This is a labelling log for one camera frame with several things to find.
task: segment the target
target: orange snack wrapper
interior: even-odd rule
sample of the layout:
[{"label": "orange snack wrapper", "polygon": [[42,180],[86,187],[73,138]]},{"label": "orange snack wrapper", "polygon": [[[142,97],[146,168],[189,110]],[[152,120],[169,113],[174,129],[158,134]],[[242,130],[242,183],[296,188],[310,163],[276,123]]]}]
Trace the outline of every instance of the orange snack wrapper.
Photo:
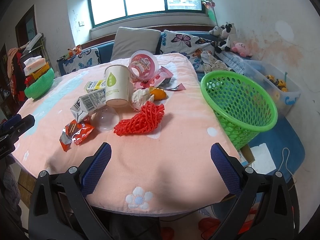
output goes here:
[{"label": "orange snack wrapper", "polygon": [[90,119],[86,118],[82,122],[77,123],[76,120],[68,123],[62,130],[60,143],[63,150],[66,152],[69,149],[71,142],[79,145],[93,131],[94,127],[90,124]]}]

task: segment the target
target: snack wrapper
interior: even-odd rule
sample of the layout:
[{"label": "snack wrapper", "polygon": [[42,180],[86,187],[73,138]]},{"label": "snack wrapper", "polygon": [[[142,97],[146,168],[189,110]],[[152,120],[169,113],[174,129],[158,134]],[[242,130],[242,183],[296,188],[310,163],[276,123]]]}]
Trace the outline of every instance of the snack wrapper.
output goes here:
[{"label": "snack wrapper", "polygon": [[157,73],[157,75],[150,79],[149,81],[137,81],[134,82],[134,88],[137,89],[144,89],[149,87],[155,87],[157,88],[160,85],[168,84],[173,77],[172,72],[170,72],[165,67],[161,67]]},{"label": "snack wrapper", "polygon": [[94,127],[90,124],[90,119],[86,118],[82,122],[77,123],[76,120],[68,123],[62,130],[60,143],[63,150],[66,152],[69,149],[71,142],[75,145],[81,143],[93,131]]},{"label": "snack wrapper", "polygon": [[167,90],[167,91],[182,91],[182,90],[186,90],[186,88],[184,87],[184,85],[182,83],[180,83],[175,88],[167,88],[167,87],[159,87],[159,88],[161,88],[163,90]]}]

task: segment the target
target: red mesh net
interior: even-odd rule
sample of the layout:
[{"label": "red mesh net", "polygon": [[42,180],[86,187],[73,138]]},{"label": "red mesh net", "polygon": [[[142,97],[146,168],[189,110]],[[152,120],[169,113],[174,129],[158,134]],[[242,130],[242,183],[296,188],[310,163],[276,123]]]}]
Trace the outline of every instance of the red mesh net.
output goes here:
[{"label": "red mesh net", "polygon": [[125,135],[130,133],[147,133],[158,127],[164,115],[164,105],[159,106],[147,101],[141,107],[141,111],[131,119],[121,120],[116,126],[114,133]]}]

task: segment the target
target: pink tablecloth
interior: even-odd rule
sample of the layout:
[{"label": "pink tablecloth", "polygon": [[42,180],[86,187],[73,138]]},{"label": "pink tablecloth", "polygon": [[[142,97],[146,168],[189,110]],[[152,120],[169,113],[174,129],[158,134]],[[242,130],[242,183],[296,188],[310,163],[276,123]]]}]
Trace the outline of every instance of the pink tablecloth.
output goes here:
[{"label": "pink tablecloth", "polygon": [[[62,150],[59,137],[73,120],[73,102],[85,94],[87,82],[103,78],[106,66],[128,65],[129,59],[119,59],[57,78],[45,96],[29,99],[19,114],[32,114],[36,124],[20,137],[13,156],[37,177],[41,170],[53,174],[78,166],[108,142],[112,158],[94,193],[87,196],[91,205],[115,212],[168,215],[219,202],[228,190],[210,158],[211,145],[219,142],[229,155],[238,157],[238,153],[202,97],[187,58],[174,53],[157,59],[174,74],[172,86],[183,83],[186,90],[168,92],[162,123],[152,134],[119,137],[113,131],[94,130],[82,145]],[[135,115],[130,107],[116,111],[120,119]]]}]

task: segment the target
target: pillow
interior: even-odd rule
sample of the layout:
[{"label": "pillow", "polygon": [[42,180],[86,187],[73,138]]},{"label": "pillow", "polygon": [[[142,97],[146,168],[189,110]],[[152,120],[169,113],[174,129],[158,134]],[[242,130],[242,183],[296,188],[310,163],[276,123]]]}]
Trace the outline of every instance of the pillow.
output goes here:
[{"label": "pillow", "polygon": [[71,59],[61,60],[58,63],[61,76],[79,69],[93,67],[100,64],[99,50],[97,48],[83,50]]},{"label": "pillow", "polygon": [[161,31],[119,27],[110,61],[129,58],[138,50],[156,53]]},{"label": "pillow", "polygon": [[201,53],[207,51],[214,55],[215,44],[214,41],[190,34],[164,30],[160,53],[180,53],[188,58],[196,72],[204,73],[204,62],[201,59]]}]

